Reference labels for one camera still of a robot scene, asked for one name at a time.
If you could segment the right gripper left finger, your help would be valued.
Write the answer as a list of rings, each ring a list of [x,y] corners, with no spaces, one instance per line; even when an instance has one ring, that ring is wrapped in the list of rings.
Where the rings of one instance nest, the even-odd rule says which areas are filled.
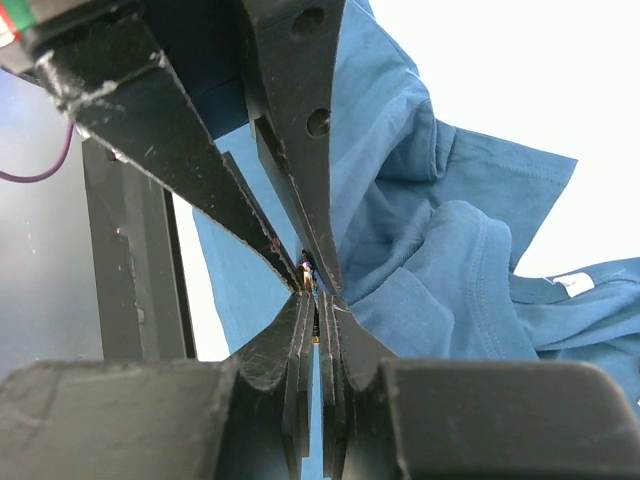
[[[221,362],[38,362],[1,384],[5,479],[297,479],[315,302]]]

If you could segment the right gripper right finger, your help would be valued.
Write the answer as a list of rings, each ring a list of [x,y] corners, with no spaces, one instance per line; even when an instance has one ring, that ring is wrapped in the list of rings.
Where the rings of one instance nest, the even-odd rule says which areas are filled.
[[[323,472],[331,479],[635,479],[639,424],[576,362],[401,359],[318,298]]]

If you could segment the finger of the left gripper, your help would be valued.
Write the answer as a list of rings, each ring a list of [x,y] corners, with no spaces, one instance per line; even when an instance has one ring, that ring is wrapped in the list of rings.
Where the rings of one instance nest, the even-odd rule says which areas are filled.
[[[242,80],[260,162],[327,290],[343,288],[330,222],[331,99],[342,1],[245,1]]]

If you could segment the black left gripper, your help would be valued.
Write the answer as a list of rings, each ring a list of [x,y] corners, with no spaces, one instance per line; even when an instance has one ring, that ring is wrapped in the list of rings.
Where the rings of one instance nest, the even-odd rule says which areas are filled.
[[[1,18],[12,36],[1,49],[2,70],[32,83],[37,74],[56,106],[97,142],[301,290],[234,158],[211,138],[248,121],[232,2],[4,1]]]

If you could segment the silver blue leaf brooch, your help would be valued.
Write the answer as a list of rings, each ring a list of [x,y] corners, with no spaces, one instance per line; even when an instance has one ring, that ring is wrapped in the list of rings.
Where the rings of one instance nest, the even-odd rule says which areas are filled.
[[[303,287],[304,290],[313,296],[314,302],[317,302],[318,285],[316,279],[316,267],[311,258],[311,255],[303,249],[301,251],[302,260],[299,265],[299,269],[302,272]],[[320,327],[318,313],[314,314],[313,327],[312,327],[312,340],[314,344],[320,343]]]

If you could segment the blue t-shirt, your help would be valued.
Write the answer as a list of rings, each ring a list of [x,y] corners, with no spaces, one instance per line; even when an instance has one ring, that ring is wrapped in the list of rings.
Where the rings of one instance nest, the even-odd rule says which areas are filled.
[[[343,298],[403,357],[589,362],[639,401],[639,262],[514,270],[576,161],[448,125],[365,1],[347,3],[330,130]]]

